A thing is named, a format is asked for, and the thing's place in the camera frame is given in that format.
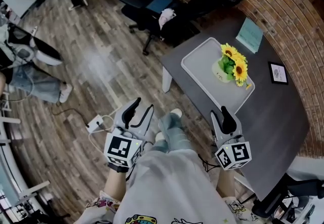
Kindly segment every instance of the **blue notebook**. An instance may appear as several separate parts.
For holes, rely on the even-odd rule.
[[[172,0],[153,0],[146,8],[160,14],[171,2]]]
[[[263,31],[251,19],[246,18],[236,39],[252,53],[257,53],[262,40]]]

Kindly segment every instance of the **white shirt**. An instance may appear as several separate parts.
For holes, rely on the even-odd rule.
[[[223,201],[192,150],[168,154],[150,151],[138,160],[136,168],[131,186],[116,214],[118,203],[102,192],[76,224],[99,220],[100,223],[114,224],[230,224],[236,223],[234,213],[237,211],[248,213],[243,206],[233,209],[228,205],[235,198],[228,198],[227,204]],[[100,210],[99,205],[106,207]],[[250,213],[247,216],[243,219],[258,220],[256,216],[249,219]]]

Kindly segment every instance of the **power strip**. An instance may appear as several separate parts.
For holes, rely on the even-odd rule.
[[[96,131],[96,129],[99,128],[99,125],[101,125],[103,123],[103,119],[100,115],[96,115],[89,123],[87,127],[87,131],[89,133],[93,133],[94,131]]]

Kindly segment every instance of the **flower pot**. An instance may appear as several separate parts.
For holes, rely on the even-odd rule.
[[[221,60],[218,59],[215,63],[213,63],[212,65],[212,71],[213,74],[216,76],[217,79],[219,79],[220,81],[222,81],[223,83],[229,83],[230,80],[227,79],[227,73],[225,73],[221,67],[218,64],[218,61]]]

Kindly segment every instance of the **brick wall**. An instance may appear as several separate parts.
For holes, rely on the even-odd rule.
[[[290,72],[310,131],[301,156],[324,156],[323,0],[245,0],[238,8],[263,31]]]

